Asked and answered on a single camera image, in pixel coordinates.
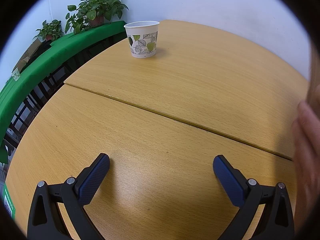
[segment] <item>white wall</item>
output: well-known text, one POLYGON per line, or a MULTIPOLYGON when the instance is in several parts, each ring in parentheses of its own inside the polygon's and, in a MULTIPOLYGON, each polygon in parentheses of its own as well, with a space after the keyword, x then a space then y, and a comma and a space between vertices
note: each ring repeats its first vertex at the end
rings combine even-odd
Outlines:
POLYGON ((49 0, 39 0, 12 32, 0 55, 0 91, 22 54, 33 42, 32 38, 39 33, 36 29, 41 29, 44 20, 52 21, 49 0))
MULTIPOLYGON (((9 67, 10 71, 12 70, 28 47, 30 39, 35 35, 32 30, 41 26, 43 20, 52 18, 61 20, 64 28, 65 15, 68 13, 67 5, 78 5, 79 1, 40 1, 33 11, 24 17, 10 39, 9 45, 0 59, 0 76, 6 67, 9 67), (25 46, 19 46, 17 49, 17 46, 13 46, 13 44, 19 38, 23 40, 22 43, 25 46)), ((284 59, 304 77, 308 78, 309 76, 310 46, 308 36, 295 16, 279 0, 121 1, 129 7, 129 11, 124 11, 122 18, 127 23, 174 19, 213 26, 254 41, 284 59)))

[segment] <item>human hand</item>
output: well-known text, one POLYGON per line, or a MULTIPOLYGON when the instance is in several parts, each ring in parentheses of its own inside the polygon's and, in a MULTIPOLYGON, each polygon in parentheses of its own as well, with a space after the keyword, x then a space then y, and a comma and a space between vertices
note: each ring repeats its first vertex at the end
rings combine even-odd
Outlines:
POLYGON ((295 230, 299 230, 320 194, 320 120, 311 107, 301 101, 298 117, 292 123, 297 177, 295 230))

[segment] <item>green sign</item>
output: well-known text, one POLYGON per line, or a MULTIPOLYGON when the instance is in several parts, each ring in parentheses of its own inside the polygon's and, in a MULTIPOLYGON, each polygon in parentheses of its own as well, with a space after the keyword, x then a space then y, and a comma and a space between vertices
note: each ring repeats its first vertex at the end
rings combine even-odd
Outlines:
POLYGON ((12 219, 14 219, 14 217, 16 215, 16 208, 14 207, 14 205, 12 203, 12 200, 10 198, 9 191, 8 191, 6 184, 4 184, 2 198, 4 201, 5 209, 8 211, 8 213, 12 217, 12 219))

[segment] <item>wood grain surface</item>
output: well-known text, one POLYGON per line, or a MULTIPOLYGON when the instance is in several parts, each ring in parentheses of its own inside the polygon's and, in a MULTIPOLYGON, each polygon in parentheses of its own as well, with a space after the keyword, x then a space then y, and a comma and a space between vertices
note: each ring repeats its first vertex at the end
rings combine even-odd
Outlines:
POLYGON ((75 177, 100 152, 110 170, 85 210, 106 239, 217 239, 237 212, 212 170, 219 154, 260 184, 284 182, 295 206, 292 161, 64 85, 31 123, 7 176, 24 232, 38 181, 75 177))
POLYGON ((237 35, 172 20, 160 23, 156 52, 133 58, 123 40, 65 83, 292 158, 308 82, 289 64, 237 35))

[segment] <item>cardboard box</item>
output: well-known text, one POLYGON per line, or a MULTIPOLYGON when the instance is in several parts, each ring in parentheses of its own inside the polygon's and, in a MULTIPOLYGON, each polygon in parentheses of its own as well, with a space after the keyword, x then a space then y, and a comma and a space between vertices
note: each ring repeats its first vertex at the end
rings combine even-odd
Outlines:
POLYGON ((41 45, 41 41, 37 38, 30 46, 29 48, 23 53, 22 57, 19 59, 17 64, 14 66, 12 72, 17 68, 19 72, 24 68, 28 60, 31 58, 31 56, 34 54, 34 52, 38 49, 38 47, 41 45))

